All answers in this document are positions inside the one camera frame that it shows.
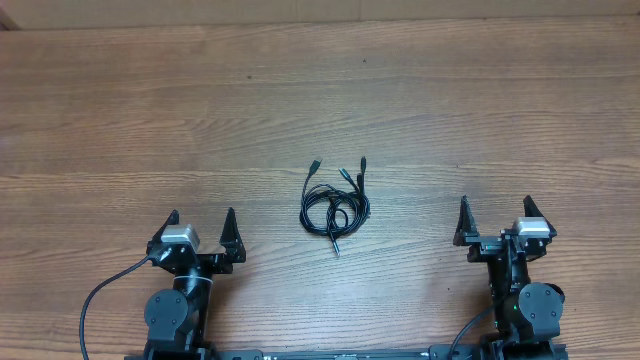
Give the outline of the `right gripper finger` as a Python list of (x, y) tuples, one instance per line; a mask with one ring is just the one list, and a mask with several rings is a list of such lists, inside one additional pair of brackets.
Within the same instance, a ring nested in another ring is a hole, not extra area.
[(475, 243), (479, 232), (471, 212), (468, 197), (464, 195), (460, 202), (459, 218), (453, 237), (454, 246), (467, 246)]
[(545, 220), (549, 230), (550, 230), (550, 238), (553, 238), (557, 235), (557, 231), (554, 226), (546, 219), (546, 217), (539, 210), (537, 205), (535, 204), (533, 198), (530, 195), (527, 195), (523, 199), (524, 211), (526, 217), (541, 217)]

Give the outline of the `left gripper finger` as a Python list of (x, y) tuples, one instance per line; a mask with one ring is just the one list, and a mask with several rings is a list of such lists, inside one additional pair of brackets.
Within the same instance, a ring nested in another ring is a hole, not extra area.
[(168, 216), (168, 218), (164, 222), (164, 224), (152, 236), (151, 241), (152, 242), (160, 242), (161, 241), (161, 236), (164, 233), (165, 229), (169, 225), (178, 225), (178, 224), (179, 224), (179, 212), (176, 209), (174, 209), (174, 210), (171, 211), (170, 215)]
[(225, 248), (225, 255), (231, 263), (246, 262), (246, 249), (238, 230), (236, 214), (233, 208), (229, 208), (227, 211), (219, 244)]

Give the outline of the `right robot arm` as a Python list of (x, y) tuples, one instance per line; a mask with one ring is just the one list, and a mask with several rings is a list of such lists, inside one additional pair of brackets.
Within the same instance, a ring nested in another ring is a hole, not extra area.
[[(447, 351), (449, 359), (566, 359), (566, 347), (554, 345), (560, 335), (565, 295), (551, 283), (534, 282), (528, 264), (547, 254), (557, 235), (530, 196), (523, 199), (524, 215), (495, 236), (482, 236), (467, 197), (461, 198), (455, 246), (468, 249), (467, 261), (484, 263), (489, 273), (492, 303), (470, 320)], [(463, 346), (464, 335), (488, 315), (496, 332), (475, 346)]]

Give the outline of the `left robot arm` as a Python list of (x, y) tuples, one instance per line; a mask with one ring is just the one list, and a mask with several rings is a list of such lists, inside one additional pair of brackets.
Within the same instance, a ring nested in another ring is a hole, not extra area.
[(213, 277), (230, 274), (246, 261), (235, 211), (227, 211), (219, 239), (221, 253), (200, 253), (199, 236), (190, 224), (180, 222), (179, 212), (170, 213), (147, 243), (146, 254), (153, 266), (173, 275), (172, 287), (154, 293), (144, 309), (148, 327), (143, 359), (210, 360), (219, 356), (205, 339)]

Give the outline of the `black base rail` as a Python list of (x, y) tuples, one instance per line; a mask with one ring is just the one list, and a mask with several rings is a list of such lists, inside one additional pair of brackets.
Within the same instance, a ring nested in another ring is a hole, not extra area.
[(432, 345), (419, 349), (374, 349), (263, 352), (260, 350), (218, 351), (219, 360), (481, 360), (489, 359), (477, 345), (458, 345), (449, 355), (449, 345)]

